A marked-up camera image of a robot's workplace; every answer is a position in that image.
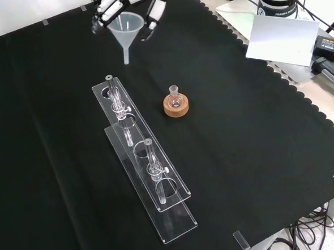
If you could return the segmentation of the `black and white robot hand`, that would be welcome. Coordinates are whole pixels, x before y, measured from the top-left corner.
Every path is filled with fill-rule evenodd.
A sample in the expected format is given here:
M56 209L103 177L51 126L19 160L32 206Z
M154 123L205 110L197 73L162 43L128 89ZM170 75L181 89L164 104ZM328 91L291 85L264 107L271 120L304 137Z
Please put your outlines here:
M131 5L140 4L146 0L91 0L95 5L95 15L92 18L91 30L93 33L102 31L109 26L122 12ZM152 0L144 26L142 28L141 40L147 41L159 25L160 19L165 11L167 0Z

